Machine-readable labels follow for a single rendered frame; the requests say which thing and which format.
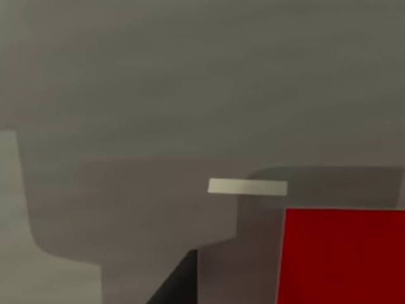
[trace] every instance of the light patch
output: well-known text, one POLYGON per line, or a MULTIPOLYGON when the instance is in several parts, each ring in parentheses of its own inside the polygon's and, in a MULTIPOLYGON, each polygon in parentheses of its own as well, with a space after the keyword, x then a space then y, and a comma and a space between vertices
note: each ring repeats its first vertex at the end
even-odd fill
POLYGON ((0 132, 0 303, 101 304, 101 269, 43 252, 31 235, 16 133, 0 132))
POLYGON ((286 196, 287 188, 280 180, 210 179, 208 193, 286 196))

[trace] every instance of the gray background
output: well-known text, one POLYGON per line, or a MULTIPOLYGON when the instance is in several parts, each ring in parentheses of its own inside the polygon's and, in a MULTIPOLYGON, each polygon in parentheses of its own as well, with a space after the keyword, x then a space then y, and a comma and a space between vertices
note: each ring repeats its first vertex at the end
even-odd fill
MULTIPOLYGON (((402 167, 404 15, 382 0, 0 1, 0 128, 19 134, 35 241, 111 265, 106 303, 143 303, 186 248, 232 235, 231 199, 216 204, 211 234, 184 208, 210 201, 206 178, 402 167), (184 194, 187 182, 201 195, 184 194), (117 239, 129 227, 144 229, 117 239), (160 253, 140 254, 153 265, 121 265, 140 239, 160 253)), ((207 219, 210 202, 199 205, 207 219)))

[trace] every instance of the red paper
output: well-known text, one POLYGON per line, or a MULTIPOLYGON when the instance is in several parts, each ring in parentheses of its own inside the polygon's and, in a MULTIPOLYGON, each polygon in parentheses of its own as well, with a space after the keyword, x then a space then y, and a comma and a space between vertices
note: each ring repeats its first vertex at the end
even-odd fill
POLYGON ((405 304, 405 211, 288 209, 278 304, 405 304))

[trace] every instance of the dark triangular object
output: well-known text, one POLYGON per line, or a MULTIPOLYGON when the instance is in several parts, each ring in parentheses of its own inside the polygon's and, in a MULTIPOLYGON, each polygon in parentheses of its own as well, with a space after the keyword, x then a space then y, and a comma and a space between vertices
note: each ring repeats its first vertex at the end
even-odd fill
POLYGON ((197 256, 188 252, 147 304, 197 304, 197 256))

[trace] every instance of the red surface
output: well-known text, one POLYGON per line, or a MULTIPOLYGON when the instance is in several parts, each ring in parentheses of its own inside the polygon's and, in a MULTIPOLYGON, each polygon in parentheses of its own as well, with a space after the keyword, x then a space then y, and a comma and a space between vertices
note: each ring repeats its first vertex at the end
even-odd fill
POLYGON ((405 211, 288 209, 278 304, 405 304, 405 211))

